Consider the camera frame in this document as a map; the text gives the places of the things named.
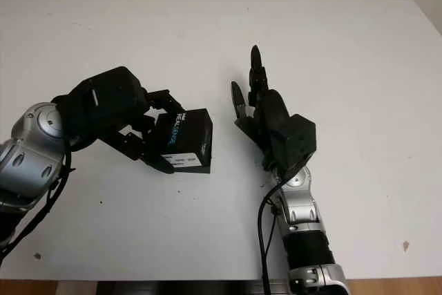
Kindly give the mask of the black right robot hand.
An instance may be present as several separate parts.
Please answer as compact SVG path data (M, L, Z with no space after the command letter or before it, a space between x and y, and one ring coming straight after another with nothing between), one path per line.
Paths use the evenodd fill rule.
M278 91L268 87L266 70L257 45L251 49L249 87L248 100L245 100L238 83L231 82L235 125L257 144L264 154L263 168L270 171L277 166L271 130L288 119L289 114Z

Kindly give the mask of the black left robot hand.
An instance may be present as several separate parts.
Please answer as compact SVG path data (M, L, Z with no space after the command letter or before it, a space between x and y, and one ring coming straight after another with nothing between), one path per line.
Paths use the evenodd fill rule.
M143 93L142 103L123 113L117 123L104 129L98 138L134 161L140 160L162 173L172 174L175 169L161 156L155 139L155 118L147 113L153 108L175 117L184 109L167 89Z

